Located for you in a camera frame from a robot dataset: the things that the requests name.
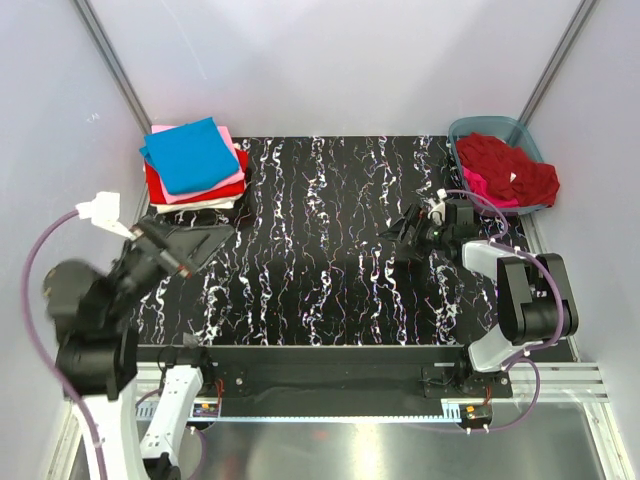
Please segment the blue t shirt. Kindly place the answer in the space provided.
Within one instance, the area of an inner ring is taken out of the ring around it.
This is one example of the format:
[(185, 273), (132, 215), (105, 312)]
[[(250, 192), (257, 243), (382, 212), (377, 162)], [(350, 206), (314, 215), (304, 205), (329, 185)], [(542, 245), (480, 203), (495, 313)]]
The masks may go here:
[(146, 135), (140, 154), (174, 195), (208, 190), (237, 171), (212, 117)]

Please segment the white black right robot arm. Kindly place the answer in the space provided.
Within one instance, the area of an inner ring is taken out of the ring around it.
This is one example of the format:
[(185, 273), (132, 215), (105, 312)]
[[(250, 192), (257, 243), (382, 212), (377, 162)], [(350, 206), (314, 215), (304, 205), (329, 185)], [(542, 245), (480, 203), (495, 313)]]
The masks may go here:
[(562, 256), (533, 255), (479, 236), (471, 201), (445, 199), (425, 209), (410, 205), (380, 237), (407, 247), (415, 257), (440, 252), (467, 271), (496, 283), (497, 324), (465, 347), (454, 384), (476, 396), (517, 359), (555, 345), (577, 331), (579, 318)]

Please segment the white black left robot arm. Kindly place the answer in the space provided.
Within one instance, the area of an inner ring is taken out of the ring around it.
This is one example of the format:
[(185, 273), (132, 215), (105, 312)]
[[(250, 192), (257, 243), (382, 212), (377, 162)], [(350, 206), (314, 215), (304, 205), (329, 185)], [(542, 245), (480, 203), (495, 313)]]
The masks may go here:
[(178, 227), (145, 217), (129, 229), (107, 273), (65, 260), (43, 281), (58, 342), (55, 368), (82, 429), (93, 479), (179, 479), (179, 452), (197, 397), (219, 393), (211, 355), (179, 348), (161, 369), (159, 402), (144, 435), (136, 425), (139, 333), (129, 309), (169, 276), (189, 278), (233, 235), (230, 225)]

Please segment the folded cream t shirt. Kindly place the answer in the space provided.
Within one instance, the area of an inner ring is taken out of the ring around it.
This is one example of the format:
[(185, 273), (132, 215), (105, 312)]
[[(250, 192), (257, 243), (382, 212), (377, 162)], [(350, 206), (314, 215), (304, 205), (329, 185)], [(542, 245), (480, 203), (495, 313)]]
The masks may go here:
[(152, 204), (152, 207), (156, 209), (159, 214), (168, 214), (179, 211), (198, 211), (209, 209), (222, 209), (228, 210), (234, 207), (234, 204), (239, 200), (242, 195), (234, 195), (231, 197), (224, 197), (213, 200), (205, 200), (199, 202), (190, 202), (185, 204)]

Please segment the folded red t shirt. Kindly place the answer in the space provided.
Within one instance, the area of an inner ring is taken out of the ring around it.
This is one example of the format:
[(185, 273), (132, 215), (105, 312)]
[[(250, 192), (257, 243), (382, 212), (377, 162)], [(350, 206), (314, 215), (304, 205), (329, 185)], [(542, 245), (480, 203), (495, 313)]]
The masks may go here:
[(145, 166), (145, 175), (149, 187), (150, 203), (160, 206), (182, 206), (189, 203), (222, 200), (242, 195), (246, 189), (245, 174), (249, 166), (248, 153), (239, 149), (235, 150), (241, 171), (230, 178), (230, 183), (200, 194), (186, 194), (185, 197), (171, 195), (163, 189), (164, 185), (158, 173), (150, 166)]

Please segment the folded pink t shirt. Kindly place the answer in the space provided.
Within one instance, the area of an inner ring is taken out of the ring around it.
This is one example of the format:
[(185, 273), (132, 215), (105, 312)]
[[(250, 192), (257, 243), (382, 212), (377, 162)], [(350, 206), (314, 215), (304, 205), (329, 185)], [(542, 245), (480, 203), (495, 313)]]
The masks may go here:
[[(234, 147), (234, 144), (232, 142), (232, 138), (231, 138), (231, 135), (230, 135), (230, 133), (228, 131), (228, 128), (225, 127), (225, 126), (219, 126), (218, 127), (218, 132), (219, 132), (220, 136), (223, 139), (223, 142), (225, 144), (225, 148), (230, 152), (231, 156), (235, 160), (235, 163), (237, 164), (237, 171), (234, 174), (232, 174), (231, 176), (229, 176), (228, 178), (226, 178), (226, 179), (222, 180), (221, 182), (219, 182), (218, 184), (216, 184), (213, 188), (210, 188), (208, 190), (198, 191), (198, 192), (186, 193), (186, 194), (200, 194), (200, 193), (204, 193), (204, 192), (209, 191), (209, 190), (213, 190), (215, 188), (222, 187), (225, 184), (230, 183), (230, 178), (233, 175), (237, 175), (241, 171), (240, 165), (239, 165), (239, 161), (238, 161), (238, 157), (237, 157), (237, 155), (235, 153), (236, 148)], [(166, 193), (169, 193), (168, 190), (165, 187), (165, 184), (164, 184), (162, 178), (161, 178), (161, 181), (162, 181), (162, 183), (164, 185), (163, 189), (165, 190)]]

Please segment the magenta t shirt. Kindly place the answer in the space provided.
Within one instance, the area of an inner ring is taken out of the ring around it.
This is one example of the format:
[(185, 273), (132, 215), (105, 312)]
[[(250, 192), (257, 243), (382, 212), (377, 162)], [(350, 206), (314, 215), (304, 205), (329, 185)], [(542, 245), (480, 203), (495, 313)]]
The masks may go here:
[(473, 193), (480, 195), (500, 209), (519, 207), (519, 203), (516, 198), (505, 200), (491, 195), (488, 190), (488, 183), (481, 175), (467, 169), (466, 167), (462, 167), (462, 171), (469, 186), (469, 190)]

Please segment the dark red t shirt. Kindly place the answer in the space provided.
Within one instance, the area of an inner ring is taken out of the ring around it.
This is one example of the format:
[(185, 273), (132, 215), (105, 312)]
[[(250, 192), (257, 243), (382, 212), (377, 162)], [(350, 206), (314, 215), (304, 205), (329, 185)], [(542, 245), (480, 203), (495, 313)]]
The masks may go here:
[(521, 147), (478, 133), (457, 140), (454, 146), (461, 166), (481, 175), (491, 195), (516, 198), (519, 207), (555, 204), (560, 188), (555, 167), (534, 162)]

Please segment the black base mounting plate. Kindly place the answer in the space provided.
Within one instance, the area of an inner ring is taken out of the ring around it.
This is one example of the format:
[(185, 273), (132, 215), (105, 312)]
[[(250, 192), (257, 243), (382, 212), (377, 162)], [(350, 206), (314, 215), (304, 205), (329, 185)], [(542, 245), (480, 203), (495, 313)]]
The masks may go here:
[(196, 400), (227, 421), (456, 423), (459, 407), (515, 396), (515, 377), (457, 387), (460, 346), (216, 346)]

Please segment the translucent blue plastic basket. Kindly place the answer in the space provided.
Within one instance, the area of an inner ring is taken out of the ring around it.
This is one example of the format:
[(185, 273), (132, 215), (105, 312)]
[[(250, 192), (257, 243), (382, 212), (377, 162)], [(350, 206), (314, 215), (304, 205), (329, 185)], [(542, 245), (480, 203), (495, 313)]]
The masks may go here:
[[(457, 140), (467, 137), (472, 133), (496, 137), (511, 147), (521, 147), (534, 162), (548, 163), (543, 161), (539, 149), (527, 128), (510, 117), (474, 116), (459, 119), (451, 124), (448, 132), (448, 141), (453, 162), (459, 171), (460, 188), (472, 193), (471, 202), (478, 212), (493, 216), (495, 212), (492, 208), (496, 206), (469, 190), (469, 186), (462, 173), (462, 166), (456, 152), (456, 147), (454, 146)], [(508, 209), (500, 209), (497, 207), (497, 209), (506, 216), (526, 215), (545, 208), (549, 207), (543, 207), (542, 205)]]

